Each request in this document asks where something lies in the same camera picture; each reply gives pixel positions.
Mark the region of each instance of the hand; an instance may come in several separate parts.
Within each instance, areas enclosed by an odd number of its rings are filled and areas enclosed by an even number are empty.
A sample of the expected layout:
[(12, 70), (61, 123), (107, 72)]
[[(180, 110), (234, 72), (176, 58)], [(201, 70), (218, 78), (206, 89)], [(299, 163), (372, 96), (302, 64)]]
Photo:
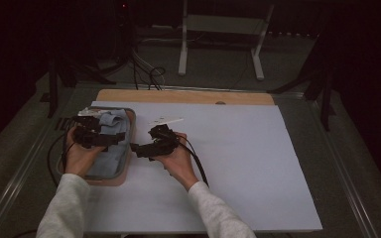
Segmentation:
[[(187, 143), (187, 135), (175, 133), (180, 137), (180, 142), (185, 145)], [(178, 146), (167, 156), (159, 156), (153, 159), (161, 162), (165, 170), (180, 182), (187, 191), (198, 181), (191, 165), (191, 154), (182, 146)]]
[(70, 148), (66, 155), (66, 168), (64, 172), (84, 178), (94, 163), (95, 158), (97, 158), (98, 153), (104, 150), (105, 147), (85, 149), (82, 145), (73, 141), (73, 131), (75, 128), (72, 127), (67, 132), (66, 147)]

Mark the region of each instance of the person's left hand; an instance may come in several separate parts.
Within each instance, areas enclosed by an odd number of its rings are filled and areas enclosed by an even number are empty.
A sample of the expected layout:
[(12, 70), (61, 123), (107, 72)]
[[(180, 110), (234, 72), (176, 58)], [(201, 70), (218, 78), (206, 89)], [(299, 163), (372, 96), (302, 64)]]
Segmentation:
[(98, 153), (104, 150), (105, 147), (93, 147), (85, 149), (82, 145), (73, 141), (73, 131), (76, 127), (70, 128), (67, 132), (66, 147), (69, 148), (66, 155), (66, 174), (74, 174), (82, 178), (97, 158)]

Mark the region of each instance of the table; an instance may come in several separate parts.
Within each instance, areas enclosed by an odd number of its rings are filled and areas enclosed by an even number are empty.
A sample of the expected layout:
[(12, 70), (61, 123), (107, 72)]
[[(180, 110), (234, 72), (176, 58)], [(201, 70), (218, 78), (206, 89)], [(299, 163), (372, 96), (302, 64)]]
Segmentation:
[[(100, 91), (97, 100), (93, 105), (135, 110), (134, 140), (139, 144), (150, 141), (151, 126), (145, 121), (151, 117), (166, 112), (184, 116), (184, 122), (170, 127), (188, 133), (212, 192), (255, 231), (321, 229), (281, 113), (270, 95), (111, 89)], [(218, 101), (226, 105), (212, 104)], [(239, 123), (231, 127), (236, 118)], [(125, 183), (92, 187), (85, 231), (202, 233), (204, 226), (187, 200), (186, 191), (160, 163), (132, 157)]]

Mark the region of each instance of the white paper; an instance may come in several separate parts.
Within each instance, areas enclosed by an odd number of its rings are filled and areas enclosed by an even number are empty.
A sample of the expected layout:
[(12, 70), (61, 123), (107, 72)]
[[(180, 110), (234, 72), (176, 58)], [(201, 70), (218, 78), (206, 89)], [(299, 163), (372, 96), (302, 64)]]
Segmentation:
[[(185, 132), (211, 191), (255, 231), (313, 231), (321, 224), (277, 106), (93, 102), (128, 107), (137, 116), (134, 142), (151, 143), (149, 121), (181, 115), (169, 127)], [(159, 162), (132, 153), (126, 181), (93, 186), (89, 232), (197, 233), (205, 228), (184, 188)], [(194, 170), (200, 178), (197, 166)]]

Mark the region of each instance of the white sleeve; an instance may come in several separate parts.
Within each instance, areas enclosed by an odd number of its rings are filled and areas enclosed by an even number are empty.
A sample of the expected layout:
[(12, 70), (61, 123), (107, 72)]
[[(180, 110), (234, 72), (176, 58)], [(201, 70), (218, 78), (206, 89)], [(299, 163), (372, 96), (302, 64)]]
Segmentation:
[(251, 237), (252, 229), (222, 199), (211, 193), (208, 186), (199, 181), (189, 190), (189, 199), (199, 212), (210, 238)]
[(40, 222), (37, 237), (82, 237), (88, 183), (79, 176), (65, 174)]

